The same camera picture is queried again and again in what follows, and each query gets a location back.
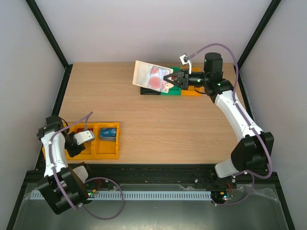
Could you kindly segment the white red-dot credit card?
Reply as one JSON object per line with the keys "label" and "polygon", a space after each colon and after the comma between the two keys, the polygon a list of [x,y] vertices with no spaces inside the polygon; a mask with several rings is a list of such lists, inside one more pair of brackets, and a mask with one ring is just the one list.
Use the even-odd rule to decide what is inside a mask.
{"label": "white red-dot credit card", "polygon": [[169,69],[153,66],[149,73],[149,80],[147,86],[151,90],[163,91],[164,90],[164,76],[170,74]]}

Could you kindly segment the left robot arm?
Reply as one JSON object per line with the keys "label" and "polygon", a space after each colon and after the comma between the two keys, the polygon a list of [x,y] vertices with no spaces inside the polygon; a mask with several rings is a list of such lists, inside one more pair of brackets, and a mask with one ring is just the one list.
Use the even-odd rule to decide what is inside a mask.
{"label": "left robot arm", "polygon": [[44,177],[38,183],[38,190],[55,214],[76,209],[88,199],[85,181],[89,168],[82,162],[71,168],[66,159],[77,156],[85,150],[85,143],[95,139],[93,131],[85,128],[70,132],[70,125],[59,116],[46,118],[46,125],[38,130],[37,138],[45,151],[46,168]]}

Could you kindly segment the cream leather card holder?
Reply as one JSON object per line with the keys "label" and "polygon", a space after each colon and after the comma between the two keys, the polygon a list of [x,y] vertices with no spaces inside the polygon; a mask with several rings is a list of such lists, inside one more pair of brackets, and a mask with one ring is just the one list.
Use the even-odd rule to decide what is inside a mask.
{"label": "cream leather card holder", "polygon": [[174,85],[165,81],[164,76],[171,73],[173,73],[173,70],[170,68],[136,60],[132,84],[157,92],[168,93]]}

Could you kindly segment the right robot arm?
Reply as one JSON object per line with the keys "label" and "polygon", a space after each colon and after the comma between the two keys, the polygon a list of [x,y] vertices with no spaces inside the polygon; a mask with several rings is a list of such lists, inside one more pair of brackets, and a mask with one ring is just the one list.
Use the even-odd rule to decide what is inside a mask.
{"label": "right robot arm", "polygon": [[204,57],[202,72],[193,72],[192,68],[175,71],[164,76],[164,80],[181,89],[203,87],[213,103],[223,112],[233,128],[238,144],[229,159],[215,166],[209,182],[213,187],[221,187],[228,176],[250,173],[255,168],[268,170],[265,178],[272,174],[271,152],[274,137],[264,132],[250,117],[240,103],[232,83],[223,78],[223,59],[219,53],[207,53]]}

